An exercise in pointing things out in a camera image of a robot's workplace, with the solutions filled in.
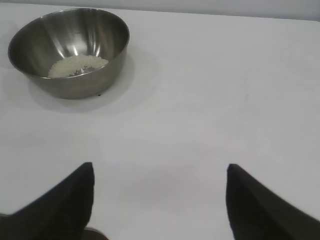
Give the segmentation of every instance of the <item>white surface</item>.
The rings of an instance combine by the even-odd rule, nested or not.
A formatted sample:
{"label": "white surface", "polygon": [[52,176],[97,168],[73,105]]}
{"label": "white surface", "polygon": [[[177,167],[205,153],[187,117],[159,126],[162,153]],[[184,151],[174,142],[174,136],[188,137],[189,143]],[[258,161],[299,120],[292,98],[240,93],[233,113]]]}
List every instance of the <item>white surface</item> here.
{"label": "white surface", "polygon": [[319,0],[0,0],[0,2],[320,20]]}
{"label": "white surface", "polygon": [[238,163],[320,219],[318,22],[112,10],[131,31],[123,74],[72,101],[6,55],[17,29],[60,9],[0,8],[0,212],[92,161],[90,225],[111,240],[231,240],[226,169]]}

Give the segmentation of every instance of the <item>stainless steel bowl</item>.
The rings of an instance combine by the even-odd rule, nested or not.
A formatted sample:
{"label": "stainless steel bowl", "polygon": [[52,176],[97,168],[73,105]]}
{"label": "stainless steel bowl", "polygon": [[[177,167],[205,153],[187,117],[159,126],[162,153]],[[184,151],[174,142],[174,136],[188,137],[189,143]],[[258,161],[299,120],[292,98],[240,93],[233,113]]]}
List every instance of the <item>stainless steel bowl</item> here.
{"label": "stainless steel bowl", "polygon": [[[129,29],[118,16],[99,9],[77,8],[39,17],[24,26],[8,47],[10,62],[40,88],[63,99],[98,95],[123,68]],[[50,78],[57,61],[71,56],[98,56],[109,64],[78,75]]]}

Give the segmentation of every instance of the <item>white table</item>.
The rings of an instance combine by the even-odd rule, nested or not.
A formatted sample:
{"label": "white table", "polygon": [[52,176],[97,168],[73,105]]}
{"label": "white table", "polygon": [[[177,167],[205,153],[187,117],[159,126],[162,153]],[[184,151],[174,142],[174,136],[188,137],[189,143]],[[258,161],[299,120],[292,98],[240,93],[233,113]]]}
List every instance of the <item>white table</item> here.
{"label": "white table", "polygon": [[238,163],[320,219],[320,24],[110,10],[131,31],[100,97],[48,96],[7,58],[13,34],[63,6],[0,4],[0,212],[81,163],[90,225],[111,240],[231,240],[226,169]]}

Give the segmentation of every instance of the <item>gray wall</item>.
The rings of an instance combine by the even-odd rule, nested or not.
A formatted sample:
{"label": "gray wall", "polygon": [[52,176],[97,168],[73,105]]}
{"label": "gray wall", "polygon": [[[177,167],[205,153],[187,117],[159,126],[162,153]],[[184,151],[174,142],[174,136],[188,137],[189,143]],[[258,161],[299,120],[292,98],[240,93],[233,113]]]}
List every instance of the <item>gray wall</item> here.
{"label": "gray wall", "polygon": [[320,0],[2,0],[11,3],[120,8],[320,20]]}

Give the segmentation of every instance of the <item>white granular food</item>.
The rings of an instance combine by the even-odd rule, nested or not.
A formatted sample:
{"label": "white granular food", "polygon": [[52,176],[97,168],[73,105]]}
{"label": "white granular food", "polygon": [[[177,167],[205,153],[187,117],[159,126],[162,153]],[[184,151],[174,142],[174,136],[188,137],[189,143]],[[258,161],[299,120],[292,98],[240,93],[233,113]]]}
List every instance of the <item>white granular food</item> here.
{"label": "white granular food", "polygon": [[99,69],[109,61],[99,56],[70,56],[57,61],[50,69],[49,78],[65,78],[76,75],[85,68]]}

